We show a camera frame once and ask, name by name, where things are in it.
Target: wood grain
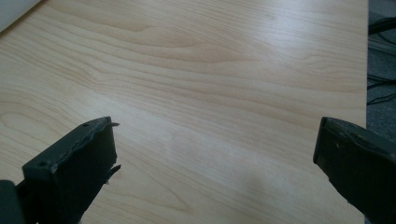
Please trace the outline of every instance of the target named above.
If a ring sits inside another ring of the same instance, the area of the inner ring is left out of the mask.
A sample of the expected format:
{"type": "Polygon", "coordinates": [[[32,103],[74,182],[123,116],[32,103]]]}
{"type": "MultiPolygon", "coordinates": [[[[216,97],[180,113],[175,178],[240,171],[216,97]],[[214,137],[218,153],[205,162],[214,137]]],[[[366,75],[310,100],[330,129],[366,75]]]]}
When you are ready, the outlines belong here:
{"type": "Polygon", "coordinates": [[[365,124],[367,1],[49,0],[0,34],[0,177],[109,115],[82,223],[362,223],[312,155],[365,124]]]}

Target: floor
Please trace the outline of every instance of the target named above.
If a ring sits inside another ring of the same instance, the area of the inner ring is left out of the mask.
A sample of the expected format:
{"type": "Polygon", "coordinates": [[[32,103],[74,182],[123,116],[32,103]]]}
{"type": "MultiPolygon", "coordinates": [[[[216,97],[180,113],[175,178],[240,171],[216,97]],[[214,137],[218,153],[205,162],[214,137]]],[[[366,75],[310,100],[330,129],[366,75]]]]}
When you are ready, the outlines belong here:
{"type": "MultiPolygon", "coordinates": [[[[396,16],[395,0],[370,0],[369,23],[382,18],[396,16]]],[[[396,42],[396,30],[383,34],[387,39],[396,42]]],[[[386,43],[378,35],[369,37],[367,74],[396,79],[396,45],[386,43]]],[[[375,84],[370,78],[367,86],[375,84]]],[[[380,86],[367,91],[367,102],[377,97],[396,93],[395,85],[380,86]]],[[[367,105],[367,129],[396,143],[396,98],[385,103],[367,105]]]]}

